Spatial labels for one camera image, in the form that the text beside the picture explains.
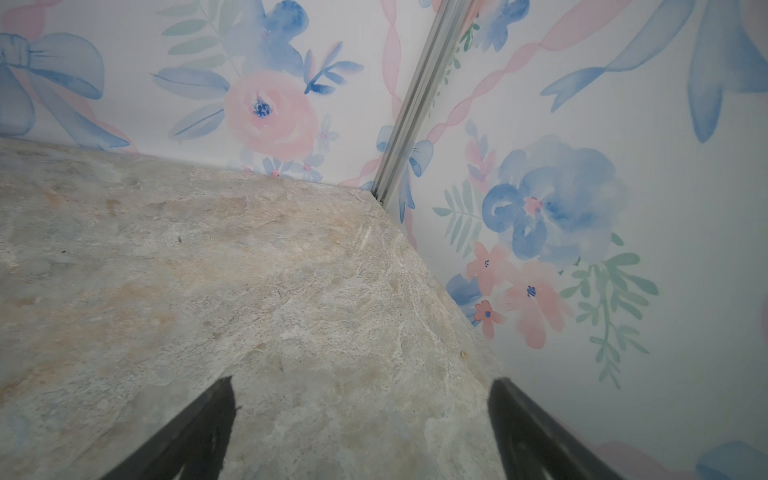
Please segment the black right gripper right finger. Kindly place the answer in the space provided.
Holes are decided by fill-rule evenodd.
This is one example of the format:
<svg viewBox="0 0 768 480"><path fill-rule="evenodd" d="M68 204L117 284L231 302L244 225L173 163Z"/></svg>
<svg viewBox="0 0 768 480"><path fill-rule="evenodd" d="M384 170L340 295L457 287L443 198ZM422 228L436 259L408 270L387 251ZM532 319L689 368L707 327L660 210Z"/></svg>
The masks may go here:
<svg viewBox="0 0 768 480"><path fill-rule="evenodd" d="M508 479L621 479L510 379L493 381L487 405Z"/></svg>

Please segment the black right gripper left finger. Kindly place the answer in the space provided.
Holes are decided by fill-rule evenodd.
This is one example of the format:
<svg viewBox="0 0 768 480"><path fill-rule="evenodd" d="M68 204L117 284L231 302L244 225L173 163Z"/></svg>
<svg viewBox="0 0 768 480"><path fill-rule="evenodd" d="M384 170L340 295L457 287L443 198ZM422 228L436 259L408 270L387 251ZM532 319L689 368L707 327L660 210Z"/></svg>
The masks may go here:
<svg viewBox="0 0 768 480"><path fill-rule="evenodd" d="M214 382L106 479L217 479L237 414L229 377Z"/></svg>

